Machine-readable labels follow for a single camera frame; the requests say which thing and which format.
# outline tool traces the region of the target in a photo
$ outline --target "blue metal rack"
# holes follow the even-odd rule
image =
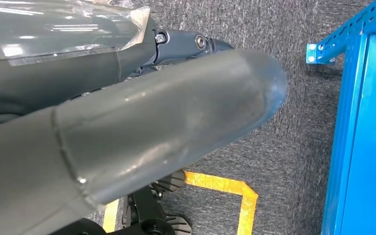
[[[376,234],[376,1],[317,44],[308,64],[345,53],[323,235]]]

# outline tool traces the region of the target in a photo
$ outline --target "gray tube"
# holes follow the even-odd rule
[[[259,52],[192,60],[0,124],[0,235],[46,235],[262,125],[286,95]]]
[[[286,87],[272,57],[233,51],[66,103],[56,120],[77,178],[106,204],[261,126]]]

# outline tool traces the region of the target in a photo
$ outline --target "clear plastic wrap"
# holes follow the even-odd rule
[[[118,51],[142,42],[148,17],[148,7],[0,0],[0,60],[16,66]]]

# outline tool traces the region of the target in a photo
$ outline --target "screw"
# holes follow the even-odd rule
[[[202,35],[197,35],[197,36],[195,37],[195,45],[197,46],[197,48],[198,48],[199,50],[204,50],[205,47],[207,46],[207,42],[206,42],[204,36],[202,36]]]
[[[156,41],[156,43],[164,43],[164,42],[166,42],[166,37],[165,37],[165,35],[160,33],[160,34],[155,36],[155,41]]]
[[[309,45],[309,50],[315,50],[316,49],[316,45],[315,44],[310,44]]]

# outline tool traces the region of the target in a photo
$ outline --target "yellow floor marking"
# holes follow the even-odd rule
[[[111,233],[115,231],[118,207],[119,207],[119,200],[115,200],[107,204],[106,209],[104,210],[103,229],[107,233]]]
[[[185,183],[189,185],[242,195],[237,235],[252,234],[254,214],[259,195],[245,182],[187,171],[185,175]]]

